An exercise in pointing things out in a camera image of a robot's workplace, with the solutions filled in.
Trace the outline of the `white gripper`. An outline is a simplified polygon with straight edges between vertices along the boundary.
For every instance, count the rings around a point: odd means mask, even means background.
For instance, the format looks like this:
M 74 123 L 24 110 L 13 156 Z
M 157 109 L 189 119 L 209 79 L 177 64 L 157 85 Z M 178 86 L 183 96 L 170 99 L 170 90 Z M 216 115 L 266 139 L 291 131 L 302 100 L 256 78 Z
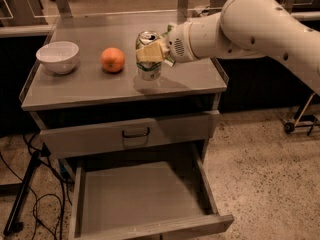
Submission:
M 169 33 L 171 56 L 178 63 L 192 62 L 197 59 L 190 45 L 190 22 L 176 25 Z M 167 46 L 162 41 L 154 41 L 147 45 L 136 46 L 136 58 L 139 62 L 162 62 L 165 60 Z

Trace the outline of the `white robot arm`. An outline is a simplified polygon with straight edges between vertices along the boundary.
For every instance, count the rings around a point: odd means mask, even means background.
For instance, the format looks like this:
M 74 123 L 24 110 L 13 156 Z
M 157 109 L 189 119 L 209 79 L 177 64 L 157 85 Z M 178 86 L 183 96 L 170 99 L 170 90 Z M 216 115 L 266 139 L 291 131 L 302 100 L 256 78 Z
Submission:
M 275 0 L 227 0 L 219 13 L 173 26 L 136 50 L 139 62 L 268 56 L 320 94 L 320 32 Z

